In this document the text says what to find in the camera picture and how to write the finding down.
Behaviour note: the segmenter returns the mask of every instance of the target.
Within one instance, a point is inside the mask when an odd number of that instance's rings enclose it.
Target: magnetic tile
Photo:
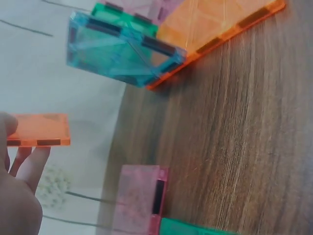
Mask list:
[[[184,0],[153,0],[147,17],[151,19],[154,24],[160,25],[183,1]]]
[[[75,12],[67,64],[138,87],[156,82],[185,60],[185,51],[141,32]]]
[[[185,0],[157,38],[185,49],[187,56],[202,54],[284,6],[283,0]]]
[[[91,12],[99,20],[104,20],[121,27],[133,28],[145,35],[155,37],[158,26],[152,24],[152,21],[139,14],[128,14],[123,8],[112,3],[97,3]]]
[[[168,169],[124,165],[119,179],[112,234],[158,235]]]
[[[123,8],[123,11],[135,15],[139,14],[152,20],[153,24],[160,25],[174,9],[184,0],[101,0],[100,2],[113,3]]]
[[[66,114],[16,114],[18,127],[8,136],[7,146],[35,147],[70,145]]]
[[[238,235],[236,233],[205,229],[179,220],[162,218],[159,235]]]

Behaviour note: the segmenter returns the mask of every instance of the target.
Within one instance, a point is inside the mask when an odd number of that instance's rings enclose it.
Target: turquoise magnetic tile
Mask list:
[[[141,32],[84,13],[69,20],[67,64],[138,87],[185,61],[186,52]]]

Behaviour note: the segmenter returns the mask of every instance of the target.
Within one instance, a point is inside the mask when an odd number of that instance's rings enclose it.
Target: white curtain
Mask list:
[[[95,0],[51,0],[91,10]],[[66,66],[70,7],[40,0],[0,1],[0,110],[67,113],[70,147],[55,147],[49,164],[71,179],[71,191],[101,196],[110,144],[125,85]],[[16,149],[10,149],[11,162]],[[67,195],[60,219],[96,224],[99,203]],[[93,235],[95,228],[43,219],[41,235]]]

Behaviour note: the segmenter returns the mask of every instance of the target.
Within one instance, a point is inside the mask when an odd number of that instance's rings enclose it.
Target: wooden table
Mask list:
[[[289,0],[174,79],[158,93],[127,87],[104,197],[122,164],[169,166],[166,217],[313,234],[313,1]]]

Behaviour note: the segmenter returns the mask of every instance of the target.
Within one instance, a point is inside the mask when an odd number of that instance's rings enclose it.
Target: dark line on wall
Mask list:
[[[87,12],[90,12],[90,10],[83,9],[83,8],[79,8],[79,7],[75,7],[75,6],[64,5],[64,4],[61,4],[61,3],[56,3],[56,2],[47,1],[47,0],[41,0],[41,1],[42,1],[42,2],[45,2],[45,3],[52,4],[52,5],[56,5],[56,6],[62,6],[62,7],[72,8],[72,9],[79,10],[79,11],[87,11]]]
[[[37,33],[37,34],[45,35],[45,36],[47,36],[47,37],[53,37],[52,34],[45,33],[45,32],[41,32],[41,31],[38,31],[38,30],[30,29],[30,28],[25,28],[25,27],[22,27],[22,26],[13,24],[13,23],[9,23],[9,22],[4,21],[4,20],[0,20],[0,22],[1,22],[1,23],[4,23],[4,24],[7,24],[7,25],[9,25],[9,26],[12,26],[12,27],[14,27],[14,28],[19,28],[19,29],[23,29],[23,30],[26,30],[26,31],[29,31],[29,32],[32,32],[32,33]]]

